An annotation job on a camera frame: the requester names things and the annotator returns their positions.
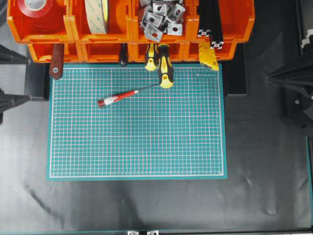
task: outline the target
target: screwdriver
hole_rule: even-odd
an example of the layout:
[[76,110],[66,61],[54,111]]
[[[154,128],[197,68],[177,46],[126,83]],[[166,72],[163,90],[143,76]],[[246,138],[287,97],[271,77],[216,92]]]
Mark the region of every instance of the screwdriver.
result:
[[159,52],[159,68],[158,77],[162,88],[171,88],[174,84],[174,69],[170,59],[170,46],[168,44],[160,44]]
[[145,54],[145,68],[148,71],[154,71],[158,67],[158,52],[157,45],[154,43],[148,44]]
[[144,89],[148,89],[148,88],[151,88],[151,87],[154,87],[154,86],[158,86],[158,85],[160,85],[160,84],[158,83],[158,84],[154,84],[154,85],[151,85],[151,86],[148,86],[148,87],[144,87],[144,88],[141,88],[141,89],[138,89],[138,90],[132,90],[130,92],[126,92],[126,93],[123,93],[123,94],[117,94],[115,96],[111,96],[111,97],[108,97],[108,98],[105,98],[105,99],[98,100],[97,103],[98,103],[99,108],[102,108],[103,106],[108,106],[108,105],[113,104],[115,102],[118,102],[118,101],[120,101],[122,99],[125,99],[127,97],[133,96],[135,94],[138,94],[139,91],[142,91]]

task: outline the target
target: brown handle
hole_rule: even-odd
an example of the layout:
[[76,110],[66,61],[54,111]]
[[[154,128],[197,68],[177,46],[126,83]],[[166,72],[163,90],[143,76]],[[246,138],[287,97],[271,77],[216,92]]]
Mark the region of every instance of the brown handle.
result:
[[53,79],[59,80],[63,76],[63,65],[64,44],[54,44],[49,70],[49,74]]

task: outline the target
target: orange storage bin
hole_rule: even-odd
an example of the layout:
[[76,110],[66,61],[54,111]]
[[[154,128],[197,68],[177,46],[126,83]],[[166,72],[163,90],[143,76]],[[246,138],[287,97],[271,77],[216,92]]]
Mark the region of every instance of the orange storage bin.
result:
[[[170,58],[172,62],[181,62],[184,59],[185,44],[183,43],[169,43]],[[145,62],[145,54],[148,44],[134,44],[134,61]]]
[[[193,30],[193,0],[184,0],[184,7],[186,11],[184,13],[183,22],[183,34],[182,36],[174,36],[163,34],[162,43],[187,43],[191,40]],[[133,0],[133,41],[134,43],[149,43],[150,40],[145,38],[143,30],[139,24],[142,19],[139,19],[138,13],[140,11],[139,0]]]
[[[85,62],[118,62],[120,43],[84,43],[80,45]],[[133,44],[128,43],[128,61],[134,61]]]
[[[222,49],[215,49],[217,60],[231,60],[234,57],[237,43],[224,43]],[[199,61],[199,44],[186,43],[184,61]]]
[[108,34],[91,34],[84,0],[70,0],[70,24],[73,37],[83,43],[132,42],[132,0],[111,0]]
[[69,23],[69,0],[57,0],[57,10],[63,11],[55,15],[51,21],[60,22],[57,29],[55,24],[47,28],[34,23],[34,19],[24,15],[19,7],[18,0],[8,0],[7,22],[17,43],[70,43],[73,42]]
[[[50,63],[54,44],[29,44],[29,53],[36,63]],[[64,62],[82,62],[83,54],[79,44],[65,44]]]
[[[249,40],[255,21],[254,0],[219,0],[225,42],[245,43]],[[199,38],[199,0],[194,0],[194,25],[191,42],[208,41]]]

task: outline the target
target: screwdriver with yellow handle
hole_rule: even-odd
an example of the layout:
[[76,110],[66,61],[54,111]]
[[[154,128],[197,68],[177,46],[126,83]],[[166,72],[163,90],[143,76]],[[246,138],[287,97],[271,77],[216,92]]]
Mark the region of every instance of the screwdriver with yellow handle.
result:
[[170,59],[170,46],[168,44],[159,44],[159,67],[158,77],[162,88],[171,88],[174,84],[174,69]]
[[154,71],[158,68],[158,51],[157,45],[154,43],[148,44],[145,54],[145,68],[148,71]]

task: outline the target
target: green cutting mat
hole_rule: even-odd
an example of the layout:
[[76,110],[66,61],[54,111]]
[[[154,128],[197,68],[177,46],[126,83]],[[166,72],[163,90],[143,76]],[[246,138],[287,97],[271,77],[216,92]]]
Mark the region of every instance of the green cutting mat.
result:
[[226,178],[221,72],[177,65],[156,86],[99,109],[97,100],[158,82],[143,65],[67,65],[51,82],[49,180]]

